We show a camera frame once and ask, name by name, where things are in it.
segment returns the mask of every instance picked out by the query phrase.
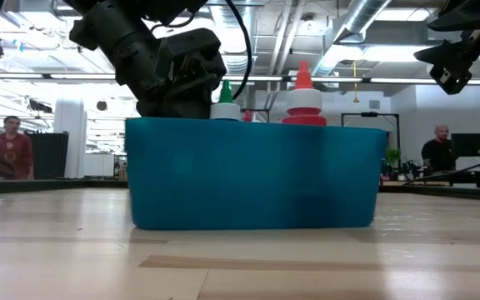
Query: green bottle cap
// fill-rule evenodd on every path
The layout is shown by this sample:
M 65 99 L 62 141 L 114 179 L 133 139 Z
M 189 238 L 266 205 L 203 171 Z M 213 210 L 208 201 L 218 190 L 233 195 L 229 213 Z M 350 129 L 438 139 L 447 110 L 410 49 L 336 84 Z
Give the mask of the green bottle cap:
M 222 92 L 220 93 L 220 103 L 234 103 L 231 83 L 228 80 L 223 81 Z

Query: black shirt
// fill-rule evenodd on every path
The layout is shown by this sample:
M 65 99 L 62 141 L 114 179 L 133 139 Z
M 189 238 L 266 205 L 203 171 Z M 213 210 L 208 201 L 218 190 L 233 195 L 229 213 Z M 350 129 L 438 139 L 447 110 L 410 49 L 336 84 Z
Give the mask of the black shirt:
M 434 172 L 454 170 L 455 156 L 451 152 L 451 141 L 439 142 L 433 139 L 426 142 L 422 149 L 423 160 L 431 161 L 431 168 Z

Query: man in red shirt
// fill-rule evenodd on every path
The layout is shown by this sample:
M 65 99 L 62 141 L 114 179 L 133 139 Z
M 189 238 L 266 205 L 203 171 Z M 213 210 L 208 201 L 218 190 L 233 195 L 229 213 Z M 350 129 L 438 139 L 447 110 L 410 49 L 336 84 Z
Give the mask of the man in red shirt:
M 18 133 L 20 119 L 9 116 L 3 121 L 5 133 L 0 134 L 0 159 L 16 170 L 17 180 L 34 180 L 33 146 L 31 139 Z

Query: wooden table surface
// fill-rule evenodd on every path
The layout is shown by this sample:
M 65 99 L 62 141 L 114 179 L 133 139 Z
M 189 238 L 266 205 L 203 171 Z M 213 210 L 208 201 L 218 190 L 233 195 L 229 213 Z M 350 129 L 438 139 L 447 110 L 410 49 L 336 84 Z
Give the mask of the wooden table surface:
M 0 195 L 0 299 L 480 300 L 480 201 L 380 194 L 369 228 L 226 232 L 141 231 L 128 205 Z

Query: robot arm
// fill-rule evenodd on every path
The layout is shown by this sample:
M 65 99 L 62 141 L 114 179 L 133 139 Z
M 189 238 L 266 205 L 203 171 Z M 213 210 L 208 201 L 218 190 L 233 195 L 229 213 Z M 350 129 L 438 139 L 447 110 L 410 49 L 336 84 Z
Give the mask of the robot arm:
M 127 84 L 144 117 L 208 118 L 211 93 L 227 72 L 221 43 L 208 29 L 155 38 L 143 18 L 170 24 L 180 13 L 196 13 L 207 0 L 66 0 L 83 17 L 70 39 L 100 48 Z
M 431 77 L 449 95 L 460 93 L 472 78 L 470 67 L 480 57 L 480 0 L 448 0 L 434 31 L 462 31 L 461 41 L 443 41 L 440 46 L 416 52 L 417 60 L 431 63 Z

